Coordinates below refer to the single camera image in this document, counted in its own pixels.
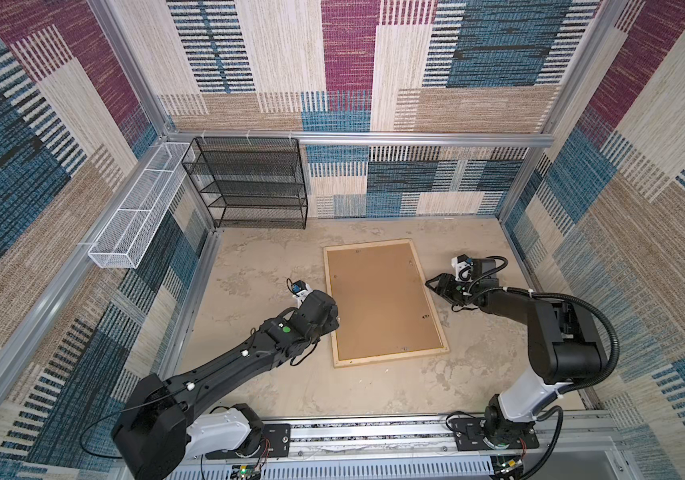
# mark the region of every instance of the beige floor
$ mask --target beige floor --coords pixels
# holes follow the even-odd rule
[[[245,340],[294,300],[286,277],[325,289],[323,246],[411,238],[426,278],[450,272],[453,256],[503,255],[504,285],[526,286],[496,220],[308,220],[306,230],[229,229],[222,235],[212,276],[180,371],[212,360]],[[480,412],[527,365],[525,328],[482,312],[452,313],[433,296],[451,352],[335,369],[329,337],[300,366],[281,366],[249,380],[220,404],[247,402],[263,417],[407,412]],[[573,392],[560,401],[582,409]]]

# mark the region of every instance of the white plastic part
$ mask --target white plastic part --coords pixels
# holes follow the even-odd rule
[[[162,144],[89,248],[99,268],[137,268],[185,179],[182,161],[193,161],[188,144]]]
[[[310,295],[310,293],[313,291],[313,289],[308,285],[307,283],[305,284],[305,289],[300,290],[299,293],[293,293],[292,296],[297,299],[297,308],[302,304],[302,302],[305,301],[305,298]]]
[[[537,419],[532,415],[534,407],[552,392],[566,385],[570,383],[546,385],[529,365],[518,380],[500,394],[502,415],[511,422],[532,422]]]
[[[185,458],[217,450],[235,450],[243,443],[250,430],[249,420],[235,408],[202,415],[187,428],[190,442],[185,447]]]
[[[469,264],[468,262],[459,262],[457,261],[458,258],[460,257],[455,256],[453,259],[451,259],[451,267],[454,268],[454,279],[457,282],[466,282],[467,280],[463,280],[460,278],[460,272],[468,268],[471,264]]]

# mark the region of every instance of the wall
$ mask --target wall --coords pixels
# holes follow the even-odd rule
[[[599,402],[647,478],[685,478],[685,1],[629,2],[505,226],[612,320]]]
[[[85,0],[0,2],[0,349],[153,139]]]
[[[180,130],[536,133],[599,1],[503,3],[113,5]],[[494,214],[525,153],[388,150],[308,147],[309,215]]]
[[[0,408],[0,477],[107,477],[113,462],[78,438],[160,367],[206,240],[194,194],[177,192],[139,268],[91,268]],[[113,424],[88,448],[117,455]]]

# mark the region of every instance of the metal mesh shelf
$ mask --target metal mesh shelf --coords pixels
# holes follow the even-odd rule
[[[194,159],[185,143],[164,143],[134,182],[119,208],[89,248],[99,268],[136,268],[185,178],[183,159]]]
[[[297,140],[195,138],[185,171],[214,225],[305,228],[308,196]]]

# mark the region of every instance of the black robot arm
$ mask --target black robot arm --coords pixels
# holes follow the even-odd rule
[[[135,478],[164,478],[184,458],[186,429],[242,383],[314,346],[339,327],[335,301],[313,290],[299,308],[264,321],[246,341],[206,364],[166,380],[149,375],[137,383],[112,437]],[[246,449],[260,441],[261,423],[246,405],[236,406],[256,430]]]
[[[564,300],[536,298],[526,290],[503,289],[493,259],[470,259],[468,282],[452,274],[428,280],[426,286],[463,310],[474,305],[482,312],[504,316],[527,326],[529,364],[547,384],[577,382],[596,376],[607,363],[606,352],[591,313]]]

